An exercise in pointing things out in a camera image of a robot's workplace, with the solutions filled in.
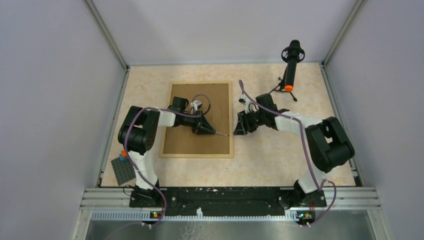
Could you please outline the wooden picture frame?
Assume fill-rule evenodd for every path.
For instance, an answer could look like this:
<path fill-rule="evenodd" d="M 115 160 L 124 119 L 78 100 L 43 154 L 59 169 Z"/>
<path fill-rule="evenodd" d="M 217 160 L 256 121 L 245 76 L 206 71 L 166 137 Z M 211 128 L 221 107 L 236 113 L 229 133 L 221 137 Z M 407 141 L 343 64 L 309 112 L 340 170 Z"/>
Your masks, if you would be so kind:
<path fill-rule="evenodd" d="M 233 88 L 228 81 L 172 83 L 169 87 L 166 105 L 173 97 L 199 100 L 200 108 L 206 111 L 206 120 L 217 131 L 213 135 L 197 135 L 188 126 L 167 127 L 162 131 L 159 156 L 181 159 L 232 159 L 233 140 Z"/>

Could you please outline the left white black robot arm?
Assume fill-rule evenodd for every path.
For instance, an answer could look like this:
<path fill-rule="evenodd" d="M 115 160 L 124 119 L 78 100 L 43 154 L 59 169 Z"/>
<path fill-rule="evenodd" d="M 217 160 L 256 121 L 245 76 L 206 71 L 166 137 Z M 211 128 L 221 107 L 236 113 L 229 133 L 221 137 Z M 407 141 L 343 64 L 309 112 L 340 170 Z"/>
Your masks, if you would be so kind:
<path fill-rule="evenodd" d="M 123 156 L 131 163 L 136 176 L 135 200 L 154 207 L 160 202 L 159 179 L 153 169 L 150 151 L 155 143 L 158 127 L 189 127 L 196 135 L 214 135 L 216 130 L 206 120 L 209 105 L 193 98 L 174 97 L 166 109 L 131 106 L 118 132 L 118 142 L 123 146 Z"/>

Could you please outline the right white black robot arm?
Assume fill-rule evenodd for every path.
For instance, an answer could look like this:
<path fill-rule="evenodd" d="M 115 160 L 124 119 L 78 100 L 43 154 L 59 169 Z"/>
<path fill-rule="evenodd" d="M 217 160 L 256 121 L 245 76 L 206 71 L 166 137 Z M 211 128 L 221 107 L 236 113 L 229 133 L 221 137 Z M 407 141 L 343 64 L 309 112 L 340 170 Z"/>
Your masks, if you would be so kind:
<path fill-rule="evenodd" d="M 243 93 L 238 101 L 244 110 L 237 114 L 235 136 L 253 133 L 260 126 L 300 136 L 308 169 L 293 185 L 292 199 L 299 206 L 307 206 L 328 181 L 329 173 L 355 155 L 351 141 L 334 116 L 321 120 L 278 109 L 269 93 L 255 100 Z"/>

